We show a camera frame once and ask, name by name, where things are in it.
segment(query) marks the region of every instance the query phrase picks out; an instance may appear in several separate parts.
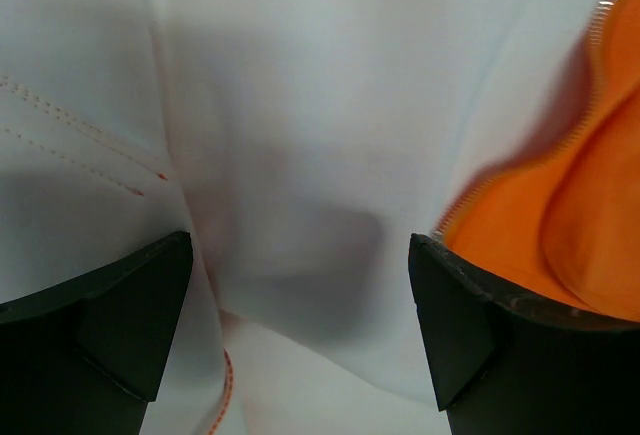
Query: seam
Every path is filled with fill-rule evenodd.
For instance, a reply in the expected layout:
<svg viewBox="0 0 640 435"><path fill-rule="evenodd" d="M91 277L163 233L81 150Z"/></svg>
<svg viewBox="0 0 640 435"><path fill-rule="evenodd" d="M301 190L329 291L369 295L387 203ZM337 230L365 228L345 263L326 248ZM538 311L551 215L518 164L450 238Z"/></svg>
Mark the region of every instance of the seam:
<svg viewBox="0 0 640 435"><path fill-rule="evenodd" d="M456 164L459 161L459 155L462 151L462 145L465 137L469 136L470 124L474 118L474 115L478 110L478 102L482 99L482 96L486 93L487 87L492 81L492 77L495 76L496 70L505 58L505 52L510 48L509 42L512 40L514 33L522 23L523 18L526 15L527 10L531 8L532 0L523 0L524 6L520 10L514 11L508 20L503 33L500 35L497 42L494 42L491 47L491 54L489 59L483 64L482 71L479 78L474 84L473 91L468 99L464 101L464 106L461 109L462 113L459 117L458 127L452 131L450 135L444 140L449 142L446 146L451 147L449 150L443 150L441 158L444 160L441 162L438 172L435 174L435 187L445 187L444 189L434 189L434 203L431 204L431 211L440 212L442 209L438 207L445 207L445 215L449 211L448 195L445 190L449 190L451 182L455 176ZM439 225L439 214L436 213L436 223Z"/></svg>
<svg viewBox="0 0 640 435"><path fill-rule="evenodd" d="M519 268L515 268L515 267L513 267L511 265L508 265L508 264L499 263L499 262L497 262L496 259L490 259L486 263L483 263L483 265L484 266L493 267L493 269L489 270L489 271L491 273L493 273L497 277L500 277L500 278L503 278L505 280L508 280L511 283L515 283L516 285L524 287L527 290L530 290L530 291L532 291L534 293L537 293L538 295L542 295L542 296L547 297L549 299L556 300L557 302L563 303L565 305L570 305L572 307L575 306L575 305L571 305L567 301L560 301L560 300L554 299L552 297L549 297L548 295L541 294L538 291L529 288L527 286L527 284L524 284L522 282L517 282L515 280L512 280L511 278L507 278L507 277L504 277L502 275L499 275L499 273L504 273L506 271L506 272L519 273L520 275L523 275L523 276L527 277L527 281L528 280L532 280L532 279L535 278L534 276L531 275L531 273L529 273L529 272L527 272L525 270L521 270ZM567 280L565 280L564 278L561 279L560 277L558 277L555 274L553 274L553 277L560 283L560 285L562 286L562 288L564 288L564 290L567 292L567 294L572 295L573 297L575 297L576 300L579 300L580 302L582 302L584 304L584 307L586 307L586 310L589 310L589 311L591 311L593 313L597 313L597 314L600 314L600 315L607 315L609 317L615 316L615 315L607 314L605 311L602 311L602 310L599 310L599 309L593 307L591 305L591 303L588 303L580 295L578 295L581 292L586 294L586 295L589 295L593 299L596 299L600 303L604 303L604 304L608 305L607 308L614 307L617 310L621 309L621 310L624 310L627 313L632 314L634 317L638 317L638 319L640 319L640 312L638 312L638 310L636 310L636 309L633 309L631 307L627 307L624 304L621 304L621 303L619 303L617 301L614 301L614 300L610 299L609 297L603 296L602 294L596 293L593 290L589 290L588 288L578 288L577 285L575 285L573 283L570 283L570 282L567 282ZM584 307L576 307L576 308L580 308L580 310L585 310Z"/></svg>
<svg viewBox="0 0 640 435"><path fill-rule="evenodd" d="M16 132L16 131L14 131L14 130L12 130L9 127L6 127L4 125L0 125L0 131L6 133L8 135L12 135L15 138L23 141L27 145L31 145L31 146L33 146L35 148L39 148L43 152L45 152L45 153L47 153L49 155L53 155L54 157L56 157L56 158L58 158L60 160L63 160L65 162L67 162L67 163L70 163L71 165L74 165L74 166L76 166L76 167L78 167L78 168L80 168L80 169L82 169L82 170L84 170L86 172L90 172L92 175L94 175L96 177L100 177L101 179L106 180L107 182L109 182L109 183L111 183L113 185L117 185L118 187L123 188L124 190L126 190L127 192L129 192L129 193L131 193L133 195L136 195L138 197L144 197L144 193L142 193L142 191L138 190L137 188L125 185L124 183L119 182L118 180L110 177L109 175L105 175L104 173L96 170L95 168L91 168L91 167L89 167L88 165L86 165L86 164L84 164L82 162L78 162L77 160L69 157L69 155L67 155L64 152L60 152L60 151L55 150L53 148L46 147L46 146L42 145L39 142L36 142L36 141L34 141L34 140L32 140L32 139L30 139L28 137L25 137L22 133Z"/></svg>
<svg viewBox="0 0 640 435"><path fill-rule="evenodd" d="M224 419L224 416L229 410L229 405L231 404L231 396L233 395L233 365L231 364L231 357L229 357L229 354L226 350L224 351L224 361L226 364L226 378L224 381L222 408L220 409L220 415L218 415L218 418L211 426L211 429L207 432L207 435L213 435L214 433L216 433L216 431L220 427L220 424L222 423L222 420Z"/></svg>
<svg viewBox="0 0 640 435"><path fill-rule="evenodd" d="M115 147L112 147L111 145L105 143L104 141L100 140L99 138L97 138L97 137L93 136L91 133L89 133L89 130L93 130L96 133L98 133L99 135L101 135L102 137L108 138L112 143L116 143L118 145L124 145L123 142L121 142L119 140L116 140L115 138L107 135L103 130L99 129L98 127L95 127L94 125L91 125L90 123L87 123L87 122L84 122L82 120L79 120L79 119L75 118L68 111L63 110L62 108L58 107L57 105L54 105L51 102L46 101L45 99L43 99L39 95L36 95L33 91L29 90L24 85L12 81L8 76L6 76L6 75L0 76L0 88L8 90L10 93L20 97L23 101L29 103L33 107L39 109L40 111L44 112L47 115L50 115L55 120L57 120L57 121L59 121L61 123L64 123L65 125L68 125L69 127L71 127L74 130L76 130L78 133L80 133L81 135L89 138L90 140L94 141L98 145L103 146L104 148L106 148L106 149L108 149L108 150L120 155L121 157L124 157L125 159L129 160L130 162L135 163L136 165L144 168L148 172L153 173L154 175L156 175L161 180L165 180L165 181L167 180L166 175L164 175L163 173L158 172L157 170L154 170L149 165L145 164L144 162L141 162L140 160L137 160L137 159L133 158L131 155L129 155L127 153L124 153L122 150L119 150L119 149L117 149Z"/></svg>

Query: zipper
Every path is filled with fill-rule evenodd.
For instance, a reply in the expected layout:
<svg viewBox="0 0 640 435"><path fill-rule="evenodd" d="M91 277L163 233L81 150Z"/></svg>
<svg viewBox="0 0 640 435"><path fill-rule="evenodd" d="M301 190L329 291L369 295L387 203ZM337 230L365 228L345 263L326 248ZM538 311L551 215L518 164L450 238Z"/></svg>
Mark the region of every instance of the zipper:
<svg viewBox="0 0 640 435"><path fill-rule="evenodd" d="M601 67L598 56L601 52L603 33L606 25L606 21L609 18L612 8L618 0L598 0L598 4L594 9L589 23L589 29L587 32L588 50L592 59L592 76L591 76L591 93L589 94L589 100L587 108L574 126L569 130L569 133L559 140L554 147L552 147L546 154L538 157L537 159L527 162L519 167L505 169L498 171L487 178L480 180L470 188L466 189L461 196L459 196L455 202L447 209L445 214L441 217L435 230L431 232L431 238L437 243L446 245L446 236L449 230L459 221L465 213L467 213L473 204L480 198L480 196L490 188L494 183L501 178L517 173L523 170L529 170L532 168L543 166L552 160L559 157L573 142L580 138L585 128L589 125L593 117L596 105L601 98L603 87L605 85L605 76Z"/></svg>

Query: stitched seam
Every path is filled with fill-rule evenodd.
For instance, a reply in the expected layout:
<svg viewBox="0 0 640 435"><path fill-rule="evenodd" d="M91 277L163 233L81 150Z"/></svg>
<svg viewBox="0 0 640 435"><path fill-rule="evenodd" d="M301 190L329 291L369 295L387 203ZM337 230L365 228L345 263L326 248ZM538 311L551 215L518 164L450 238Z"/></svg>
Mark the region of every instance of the stitched seam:
<svg viewBox="0 0 640 435"><path fill-rule="evenodd" d="M224 361L226 364L226 378L224 382L222 409L220 410L220 415L218 415L215 423L212 425L209 432L207 432L207 435L213 435L214 433L216 433L216 431L220 427L220 424L222 423L222 420L224 419L224 416L229 410L229 405L231 404L231 396L233 395L233 365L231 364L231 357L229 357L229 354L226 350L224 351Z"/></svg>
<svg viewBox="0 0 640 435"><path fill-rule="evenodd" d="M117 148L112 147L111 145L108 145L107 143L103 142L99 138L91 135L91 133L89 133L88 130L93 130L93 131L97 132L102 137L110 139L113 143L117 143L119 145L124 145L123 142L120 142L120 141L116 140L115 138L110 137L103 130L91 125L90 123L84 122L82 120L78 120L77 118L72 116L69 112L67 112L67 111L63 110L62 108L60 108L60 107L58 107L58 106L56 106L56 105L44 100L42 97L36 95L35 93L33 93L31 90L29 90L24 85L21 85L19 83L13 82L8 76L6 76L6 75L0 76L0 88L4 88L5 90L8 90L10 93L20 97L23 101L29 103L33 107L41 110L42 112L46 113L47 115L50 115L55 120L57 120L57 121L59 121L61 123L64 123L65 125L68 125L69 127L72 127L74 130L76 130L81 135L89 138L90 140L96 142L97 144L103 146L104 148L106 148L106 149L108 149L108 150L120 155L121 157L124 157L125 159L129 160L130 162L135 163L136 165L138 165L138 166L144 168L145 170L153 173L158 178L160 178L162 180L167 180L167 177L164 174L158 172L157 170L154 170L153 168L151 168L147 164L141 162L140 160L137 160L137 159L133 158L131 155L126 154L126 153L122 152L121 150L118 150Z"/></svg>
<svg viewBox="0 0 640 435"><path fill-rule="evenodd" d="M41 143L38 143L30 138L25 137L22 133L20 132L16 132L12 129L10 129L9 127L6 127L4 125L0 125L0 130L6 134L12 135L15 138L23 141L24 143L26 143L27 145L31 145L35 148L39 148L40 150L42 150L43 152L49 154L49 155L53 155L56 158L63 160L65 162L70 163L71 165L74 165L84 171L90 172L92 175L95 175L96 177L100 177L103 180L106 180L109 183L112 183L114 185L117 185L120 188L125 189L127 192L132 193L133 195L136 195L138 197L144 197L144 193L142 193L140 190L138 190L137 188L133 188L133 187L129 187L128 185L125 185L122 182L119 182L118 180L115 180L114 178L111 178L108 175L105 175L104 173L89 167L88 165L82 163L82 162L78 162L77 160L69 157L66 153L60 152L58 150L55 150L53 148L49 148L46 147L44 145L42 145Z"/></svg>
<svg viewBox="0 0 640 435"><path fill-rule="evenodd" d="M524 288L526 288L527 290L531 290L533 292L535 292L535 290L532 290L530 288L527 287L526 284L522 284L521 282L516 282L514 280L511 280L510 278L506 278L506 277L502 277L499 275L499 273L502 273L504 271L509 271L509 272L516 272L519 273L520 275L524 275L525 277L527 277L528 280L531 280L535 277L533 277L531 275L531 273L525 271L525 270L521 270L519 268L515 268L512 267L508 264L505 263L497 263L496 259L490 259L489 261L487 261L485 264L485 266L491 266L493 267L494 271L492 273L494 273L496 276L500 277L500 278L504 278L505 280L510 281L511 283L515 283L516 285L520 285ZM571 295L573 295L577 300L581 301L586 307L589 307L589 310L591 310L594 313L599 313L602 315L607 315L605 312L603 312L602 310L598 310L596 308L594 308L593 306L591 306L590 303L587 303L585 300L582 299L582 297L580 297L578 295L579 292L584 292L585 294L590 295L592 298L598 299L601 303L606 303L609 306L613 306L617 309L622 309L625 312L631 313L636 317L640 317L640 312L638 312L637 309L633 309L631 307L627 307L624 304L621 304L617 301L614 301L612 299L610 299L609 297L603 296L602 294L596 293L592 290L589 290L588 288L578 288L577 285L573 284L573 283L568 283L565 279L561 279L559 277L557 277L556 275L554 275L555 279L558 280L558 282L560 282L560 284L564 287L564 289Z"/></svg>

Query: white garment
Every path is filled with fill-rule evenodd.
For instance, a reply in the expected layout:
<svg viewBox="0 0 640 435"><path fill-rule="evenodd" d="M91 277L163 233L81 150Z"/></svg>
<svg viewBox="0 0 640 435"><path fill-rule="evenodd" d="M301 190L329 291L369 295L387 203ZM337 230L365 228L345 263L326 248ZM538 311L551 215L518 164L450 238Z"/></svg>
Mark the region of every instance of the white garment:
<svg viewBox="0 0 640 435"><path fill-rule="evenodd" d="M207 273L246 320L218 434L448 433L409 236L522 145L595 1L0 0L0 301L188 229L143 435L218 416Z"/></svg>

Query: white suit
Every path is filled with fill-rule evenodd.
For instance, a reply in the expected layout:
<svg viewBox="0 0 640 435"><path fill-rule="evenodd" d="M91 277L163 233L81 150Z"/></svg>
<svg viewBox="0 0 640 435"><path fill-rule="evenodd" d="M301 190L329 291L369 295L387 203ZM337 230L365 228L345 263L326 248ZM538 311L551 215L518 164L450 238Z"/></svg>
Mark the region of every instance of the white suit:
<svg viewBox="0 0 640 435"><path fill-rule="evenodd" d="M521 146L595 1L0 0L0 302L186 229L143 435L209 433L223 346L220 435L448 433L409 235Z"/></svg>

